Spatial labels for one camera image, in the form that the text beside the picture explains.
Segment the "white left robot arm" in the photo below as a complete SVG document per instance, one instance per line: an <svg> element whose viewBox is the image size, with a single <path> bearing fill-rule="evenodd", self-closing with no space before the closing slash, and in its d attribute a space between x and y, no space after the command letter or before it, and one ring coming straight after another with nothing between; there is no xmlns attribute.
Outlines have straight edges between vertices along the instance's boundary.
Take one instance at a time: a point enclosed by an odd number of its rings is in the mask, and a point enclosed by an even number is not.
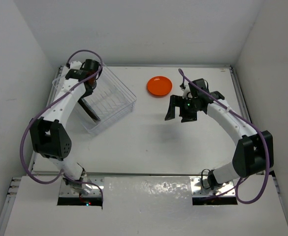
<svg viewBox="0 0 288 236"><path fill-rule="evenodd" d="M33 150L52 162L63 173L63 180L79 196L88 196L92 184L85 169L70 155L72 141L66 131L68 118L75 106L93 93L102 69L98 61L67 64L68 71L57 81L53 104L30 127Z"/></svg>

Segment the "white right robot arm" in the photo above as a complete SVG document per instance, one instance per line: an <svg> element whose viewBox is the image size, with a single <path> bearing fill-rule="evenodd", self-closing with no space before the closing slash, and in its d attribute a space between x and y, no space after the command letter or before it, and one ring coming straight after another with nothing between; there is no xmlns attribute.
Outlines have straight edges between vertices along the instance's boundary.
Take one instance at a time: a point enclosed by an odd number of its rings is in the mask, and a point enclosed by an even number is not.
<svg viewBox="0 0 288 236"><path fill-rule="evenodd" d="M223 130L230 136L236 145L233 159L228 164L210 170L206 179L204 189L215 190L224 183L237 179L246 178L258 172L266 170L264 144L257 131L234 116L227 110L228 103L218 92L211 93L218 101L206 95L194 98L183 98L172 95L165 120L175 118L175 108L180 109L181 122L192 122L197 120L197 112L203 111L214 119Z"/></svg>

